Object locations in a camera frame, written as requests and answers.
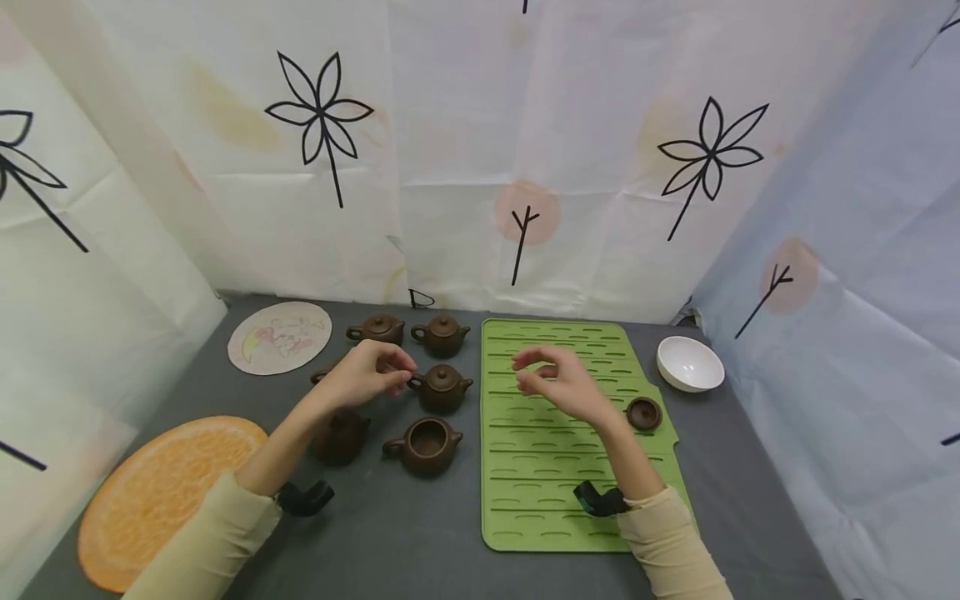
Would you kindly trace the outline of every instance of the beige sleeve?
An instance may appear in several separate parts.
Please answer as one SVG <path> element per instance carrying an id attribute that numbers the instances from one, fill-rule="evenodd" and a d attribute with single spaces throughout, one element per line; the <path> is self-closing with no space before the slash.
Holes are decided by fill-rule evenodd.
<path id="1" fill-rule="evenodd" d="M 272 498 L 222 476 L 200 509 L 143 569 L 125 600 L 219 599 L 247 559 L 274 532 L 282 511 Z"/>
<path id="2" fill-rule="evenodd" d="M 660 600 L 732 600 L 727 582 L 700 536 L 680 495 L 667 488 L 645 500 L 627 500 L 617 515 L 620 535 Z"/>

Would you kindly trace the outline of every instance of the white bowl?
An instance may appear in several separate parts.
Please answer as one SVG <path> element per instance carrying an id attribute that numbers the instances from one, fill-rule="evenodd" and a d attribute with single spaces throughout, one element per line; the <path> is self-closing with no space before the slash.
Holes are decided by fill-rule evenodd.
<path id="1" fill-rule="evenodd" d="M 657 346 L 657 367 L 667 383 L 684 392 L 705 392 L 723 383 L 723 363 L 713 350 L 679 335 Z"/>

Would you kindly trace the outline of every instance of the green drying mat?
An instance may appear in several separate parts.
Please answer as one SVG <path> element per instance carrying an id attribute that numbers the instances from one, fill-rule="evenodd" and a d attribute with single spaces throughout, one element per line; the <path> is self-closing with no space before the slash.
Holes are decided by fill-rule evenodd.
<path id="1" fill-rule="evenodd" d="M 528 346 L 567 346 L 613 402 L 625 409 L 637 396 L 663 412 L 653 435 L 637 433 L 663 480 L 689 506 L 673 453 L 677 431 L 657 386 L 647 381 L 623 327 L 609 323 L 487 319 L 481 347 L 480 422 L 483 438 L 483 538 L 513 552 L 627 552 L 613 517 L 584 512 L 573 489 L 589 479 L 600 493 L 616 486 L 593 430 L 542 396 L 516 388 L 511 356 Z"/>

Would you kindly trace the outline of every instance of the orange round mat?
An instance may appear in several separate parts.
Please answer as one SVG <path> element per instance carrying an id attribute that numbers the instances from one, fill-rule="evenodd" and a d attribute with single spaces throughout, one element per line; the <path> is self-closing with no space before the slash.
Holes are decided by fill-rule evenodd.
<path id="1" fill-rule="evenodd" d="M 267 440 L 238 417 L 192 420 L 154 438 L 115 470 L 86 507 L 77 552 L 94 585 L 123 592 L 228 471 Z"/>

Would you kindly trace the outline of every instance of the wall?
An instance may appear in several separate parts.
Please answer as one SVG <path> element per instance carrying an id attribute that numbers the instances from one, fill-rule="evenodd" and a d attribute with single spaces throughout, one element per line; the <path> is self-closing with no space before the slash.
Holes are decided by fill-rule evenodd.
<path id="1" fill-rule="evenodd" d="M 960 444 L 941 444 L 960 432 L 960 27 L 930 43 L 960 13 L 914 9 L 875 37 L 694 295 L 850 598 L 960 588 Z"/>
<path id="2" fill-rule="evenodd" d="M 895 3 L 8 1 L 215 287 L 659 323 Z"/>
<path id="3" fill-rule="evenodd" d="M 26 585 L 225 311 L 0 10 L 0 441 L 34 461 L 0 453 L 0 597 Z"/>

